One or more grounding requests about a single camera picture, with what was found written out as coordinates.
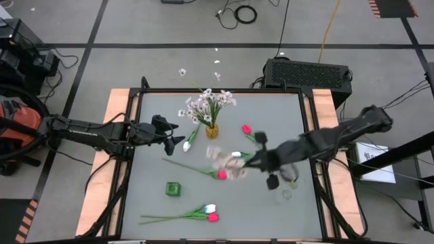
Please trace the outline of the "orange and black machine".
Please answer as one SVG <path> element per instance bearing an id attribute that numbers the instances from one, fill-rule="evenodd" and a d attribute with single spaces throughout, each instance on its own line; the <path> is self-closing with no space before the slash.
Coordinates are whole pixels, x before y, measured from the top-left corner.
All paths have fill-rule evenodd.
<path id="1" fill-rule="evenodd" d="M 45 142 L 39 128 L 48 115 L 46 105 L 36 96 L 0 83 L 0 175 L 12 175 L 20 164 L 40 166 L 40 160 L 27 154 Z"/>

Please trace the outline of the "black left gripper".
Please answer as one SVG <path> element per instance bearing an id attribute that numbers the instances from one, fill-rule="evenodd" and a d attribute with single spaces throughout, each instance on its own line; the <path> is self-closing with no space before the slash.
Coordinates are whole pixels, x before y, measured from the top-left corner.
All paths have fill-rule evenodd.
<path id="1" fill-rule="evenodd" d="M 151 124 L 149 123 L 132 123 L 128 142 L 132 146 L 150 146 L 152 144 L 164 143 L 166 155 L 173 155 L 175 146 L 185 139 L 184 136 L 167 138 L 167 131 L 172 131 L 173 126 L 168 123 L 165 117 L 154 115 Z"/>

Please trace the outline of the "white speckled flower bunch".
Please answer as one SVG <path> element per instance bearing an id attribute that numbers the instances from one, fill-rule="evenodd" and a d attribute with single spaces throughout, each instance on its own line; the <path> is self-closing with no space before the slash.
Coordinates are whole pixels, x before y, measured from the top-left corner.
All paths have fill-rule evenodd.
<path id="1" fill-rule="evenodd" d="M 243 167 L 245 161 L 231 153 L 223 152 L 217 146 L 207 147 L 206 159 L 212 164 L 213 169 L 225 171 L 228 180 L 240 180 L 247 176 L 247 169 Z"/>
<path id="2" fill-rule="evenodd" d="M 185 100 L 185 109 L 178 111 L 179 117 L 187 117 L 194 124 L 204 124 L 210 129 L 217 127 L 216 121 L 221 110 L 228 106 L 236 106 L 237 101 L 231 91 L 220 90 L 214 92 L 212 88 L 201 88 L 200 85 L 192 81 L 200 94 L 196 99 L 189 97 Z"/>

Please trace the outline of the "black computer tower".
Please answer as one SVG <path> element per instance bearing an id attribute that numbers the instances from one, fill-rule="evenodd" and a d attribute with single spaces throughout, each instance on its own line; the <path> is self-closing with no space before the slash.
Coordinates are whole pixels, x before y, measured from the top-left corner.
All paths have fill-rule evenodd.
<path id="1" fill-rule="evenodd" d="M 328 89 L 332 93 L 335 108 L 352 94 L 353 73 L 348 66 L 277 57 L 267 60 L 262 73 L 262 88 Z"/>

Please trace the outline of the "black equipment stack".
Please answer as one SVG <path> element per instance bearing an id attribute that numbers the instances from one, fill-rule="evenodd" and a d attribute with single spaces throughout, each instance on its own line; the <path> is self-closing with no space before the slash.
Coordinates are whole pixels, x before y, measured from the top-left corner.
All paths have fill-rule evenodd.
<path id="1" fill-rule="evenodd" d="M 19 18 L 0 17 L 0 83 L 39 95 L 47 77 L 56 75 L 60 59 Z"/>

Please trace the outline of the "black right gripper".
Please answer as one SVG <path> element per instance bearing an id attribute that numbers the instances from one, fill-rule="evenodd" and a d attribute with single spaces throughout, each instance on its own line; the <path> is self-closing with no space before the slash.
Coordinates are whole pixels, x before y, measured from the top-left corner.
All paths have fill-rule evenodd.
<path id="1" fill-rule="evenodd" d="M 281 178 L 286 182 L 296 182 L 299 178 L 299 171 L 294 165 L 296 162 L 294 153 L 297 150 L 295 141 L 287 141 L 280 144 L 277 148 L 267 149 L 267 135 L 264 132 L 256 132 L 254 134 L 256 142 L 261 145 L 255 155 L 250 158 L 249 163 L 244 164 L 244 168 L 258 169 L 261 172 L 269 174 L 266 183 L 269 190 L 275 190 L 280 185 L 279 177 L 275 173 L 280 174 Z"/>

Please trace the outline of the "green textured glass vase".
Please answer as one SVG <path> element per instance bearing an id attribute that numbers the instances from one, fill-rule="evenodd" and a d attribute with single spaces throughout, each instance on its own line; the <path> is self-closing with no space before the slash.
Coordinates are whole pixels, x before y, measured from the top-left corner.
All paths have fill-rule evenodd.
<path id="1" fill-rule="evenodd" d="M 181 195 L 181 184 L 179 182 L 167 182 L 165 194 L 169 197 L 179 197 Z"/>

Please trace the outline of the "black hazard striped mat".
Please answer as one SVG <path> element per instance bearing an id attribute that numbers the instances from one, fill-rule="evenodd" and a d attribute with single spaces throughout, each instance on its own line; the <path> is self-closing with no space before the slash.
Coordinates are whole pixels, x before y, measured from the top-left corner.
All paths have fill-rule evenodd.
<path id="1" fill-rule="evenodd" d="M 410 0 L 368 0 L 376 18 L 417 18 Z"/>
<path id="2" fill-rule="evenodd" d="M 23 244 L 38 202 L 34 199 L 0 199 L 0 244 Z"/>

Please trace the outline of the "clear ribbed glass vase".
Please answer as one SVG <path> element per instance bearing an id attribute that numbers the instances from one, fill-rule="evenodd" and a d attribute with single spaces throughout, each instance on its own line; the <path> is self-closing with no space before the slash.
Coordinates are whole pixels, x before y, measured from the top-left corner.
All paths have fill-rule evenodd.
<path id="1" fill-rule="evenodd" d="M 275 198 L 279 204 L 288 203 L 292 198 L 292 191 L 285 188 L 279 188 L 276 190 Z"/>

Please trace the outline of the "black metal table frame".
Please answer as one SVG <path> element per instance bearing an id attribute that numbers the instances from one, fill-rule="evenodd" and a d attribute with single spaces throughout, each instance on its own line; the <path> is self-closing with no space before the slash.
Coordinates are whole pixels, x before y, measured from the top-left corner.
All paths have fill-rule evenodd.
<path id="1" fill-rule="evenodd" d="M 127 241 L 328 241 L 356 239 L 362 232 L 352 179 L 346 159 L 339 154 L 329 167 L 313 159 L 297 163 L 297 188 L 288 203 L 276 201 L 276 190 L 266 186 L 267 172 L 248 169 L 240 180 L 216 180 L 205 174 L 168 163 L 163 158 L 199 169 L 213 169 L 206 159 L 208 146 L 225 153 L 254 152 L 255 146 L 241 127 L 251 125 L 268 136 L 268 148 L 277 147 L 298 134 L 323 127 L 327 122 L 322 98 L 331 93 L 318 89 L 308 96 L 300 89 L 234 89 L 237 106 L 226 107 L 218 117 L 215 140 L 200 131 L 188 152 L 177 145 L 166 155 L 162 145 L 139 146 L 126 156 L 112 159 L 96 153 L 93 177 L 88 185 L 77 227 L 81 238 L 108 236 Z M 167 182 L 179 182 L 179 197 L 165 194 Z M 216 204 L 220 219 L 177 219 L 140 224 L 157 218 L 181 216 L 195 208 Z"/>

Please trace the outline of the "amber glass bottle vase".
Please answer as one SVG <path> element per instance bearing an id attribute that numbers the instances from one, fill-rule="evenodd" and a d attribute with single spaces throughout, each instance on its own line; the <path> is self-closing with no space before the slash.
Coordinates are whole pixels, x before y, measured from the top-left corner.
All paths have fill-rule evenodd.
<path id="1" fill-rule="evenodd" d="M 206 136 L 210 140 L 214 140 L 219 135 L 219 126 L 217 124 L 214 124 L 213 126 L 207 126 L 205 128 Z"/>

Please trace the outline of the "black metal stand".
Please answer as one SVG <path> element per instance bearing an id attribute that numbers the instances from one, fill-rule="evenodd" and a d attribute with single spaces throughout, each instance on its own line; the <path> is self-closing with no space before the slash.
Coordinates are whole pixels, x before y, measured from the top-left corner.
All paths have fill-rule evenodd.
<path id="1" fill-rule="evenodd" d="M 421 219 L 413 227 L 434 235 L 425 190 L 434 188 L 434 175 L 422 177 L 417 156 L 427 151 L 434 159 L 434 131 L 396 148 L 356 142 L 347 152 L 352 178 L 397 201 L 418 202 Z"/>

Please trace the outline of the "red artificial tulip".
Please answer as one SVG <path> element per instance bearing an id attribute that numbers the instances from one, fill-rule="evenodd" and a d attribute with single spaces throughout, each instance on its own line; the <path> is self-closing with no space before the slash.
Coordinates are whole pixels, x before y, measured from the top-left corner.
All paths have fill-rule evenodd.
<path id="1" fill-rule="evenodd" d="M 201 174 L 205 174 L 205 175 L 207 175 L 209 177 L 212 177 L 213 179 L 216 179 L 216 180 L 226 180 L 227 179 L 227 172 L 225 172 L 223 170 L 211 169 L 211 168 L 209 168 L 209 169 L 199 169 L 197 167 L 193 167 L 193 166 L 190 166 L 190 165 L 185 165 L 184 163 L 179 163 L 179 162 L 173 161 L 171 159 L 163 158 L 163 160 L 166 161 L 166 162 L 168 162 L 168 163 L 172 163 L 174 165 L 178 165 L 178 166 L 181 166 L 183 168 L 187 168 L 187 169 L 190 169 L 190 170 L 193 170 L 193 171 L 197 171 L 197 172 L 199 172 Z"/>
<path id="2" fill-rule="evenodd" d="M 174 216 L 169 218 L 157 218 L 156 220 L 149 220 L 145 222 L 140 222 L 140 224 L 150 224 L 150 223 L 156 223 L 156 222 L 165 222 L 170 220 L 177 220 L 177 219 L 187 219 L 187 220 L 207 220 L 208 222 L 217 222 L 219 221 L 220 217 L 217 213 L 189 213 L 181 216 Z"/>
<path id="3" fill-rule="evenodd" d="M 244 136 L 245 136 L 247 139 L 249 139 L 249 140 L 252 141 L 253 143 L 256 143 L 256 139 L 255 139 L 254 134 L 253 134 L 253 132 L 252 132 L 252 128 L 251 128 L 249 125 L 247 125 L 247 124 L 242 125 L 241 129 L 242 129 L 242 131 L 243 131 L 243 133 L 244 133 Z"/>

